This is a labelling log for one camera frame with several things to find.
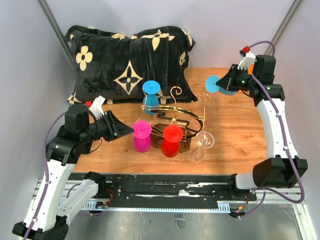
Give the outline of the orange plastic wine glass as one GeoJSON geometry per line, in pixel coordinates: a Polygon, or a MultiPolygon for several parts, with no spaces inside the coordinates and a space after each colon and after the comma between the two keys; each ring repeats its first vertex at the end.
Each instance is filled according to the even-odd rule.
{"type": "Polygon", "coordinates": [[[247,70],[248,74],[251,75],[253,73],[253,68],[254,68],[254,64],[251,64],[250,67],[247,70]]]}

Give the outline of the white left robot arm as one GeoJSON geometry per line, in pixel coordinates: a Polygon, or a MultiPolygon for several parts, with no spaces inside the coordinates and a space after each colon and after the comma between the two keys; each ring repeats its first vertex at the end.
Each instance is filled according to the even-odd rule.
{"type": "Polygon", "coordinates": [[[90,153],[93,141],[111,142],[134,132],[112,111],[104,112],[95,104],[71,105],[62,117],[64,124],[57,135],[44,144],[44,175],[31,211],[12,229],[14,235],[25,240],[65,239],[71,222],[85,203],[107,193],[106,176],[90,171],[74,193],[60,203],[79,157],[90,153]]]}

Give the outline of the gold wire wine glass rack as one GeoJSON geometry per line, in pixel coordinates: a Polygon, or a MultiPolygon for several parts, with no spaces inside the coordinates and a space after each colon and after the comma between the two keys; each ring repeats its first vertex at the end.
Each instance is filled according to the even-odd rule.
{"type": "Polygon", "coordinates": [[[167,126],[177,125],[183,131],[183,137],[180,141],[179,153],[184,153],[190,150],[191,140],[195,141],[195,136],[197,133],[204,131],[205,121],[206,121],[206,108],[203,107],[203,115],[197,115],[191,111],[183,109],[177,106],[176,97],[181,95],[183,90],[181,87],[174,86],[170,90],[171,99],[174,101],[173,106],[160,104],[150,111],[155,113],[153,116],[160,120],[166,121],[167,124],[157,123],[151,126],[151,146],[161,150],[162,143],[164,141],[164,130],[167,126]]]}

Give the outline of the magenta plastic wine glass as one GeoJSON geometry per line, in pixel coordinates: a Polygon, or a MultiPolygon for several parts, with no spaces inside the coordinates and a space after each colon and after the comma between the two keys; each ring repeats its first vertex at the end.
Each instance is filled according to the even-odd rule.
{"type": "Polygon", "coordinates": [[[135,122],[132,126],[133,133],[133,147],[139,153],[146,153],[151,148],[151,125],[144,120],[135,122]]]}

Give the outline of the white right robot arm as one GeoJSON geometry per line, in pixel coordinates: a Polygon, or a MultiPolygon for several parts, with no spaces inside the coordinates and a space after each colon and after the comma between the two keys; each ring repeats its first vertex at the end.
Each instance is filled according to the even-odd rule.
{"type": "Polygon", "coordinates": [[[276,58],[272,55],[242,54],[228,73],[214,82],[221,92],[245,91],[253,99],[262,120],[266,139],[266,160],[256,164],[251,172],[233,174],[226,188],[232,200],[240,199],[245,191],[300,188],[302,202],[305,191],[301,177],[308,169],[306,159],[300,158],[291,140],[285,113],[285,93],[274,83],[276,58]]]}

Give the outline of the light blue plastic wine glass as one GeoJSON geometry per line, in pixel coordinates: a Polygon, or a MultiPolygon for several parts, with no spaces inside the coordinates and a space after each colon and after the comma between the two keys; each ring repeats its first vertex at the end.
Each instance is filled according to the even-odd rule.
{"type": "Polygon", "coordinates": [[[209,76],[205,81],[205,89],[209,93],[217,93],[220,92],[227,96],[234,96],[237,92],[236,91],[229,91],[225,90],[217,85],[217,82],[220,80],[220,78],[217,75],[211,75],[209,76]]]}

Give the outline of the black cloth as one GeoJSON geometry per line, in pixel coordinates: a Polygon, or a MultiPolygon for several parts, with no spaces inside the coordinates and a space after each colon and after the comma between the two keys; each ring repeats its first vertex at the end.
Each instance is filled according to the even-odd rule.
{"type": "Polygon", "coordinates": [[[93,140],[85,144],[84,150],[82,152],[83,155],[89,155],[90,153],[95,152],[100,148],[102,144],[101,139],[93,140]]]}

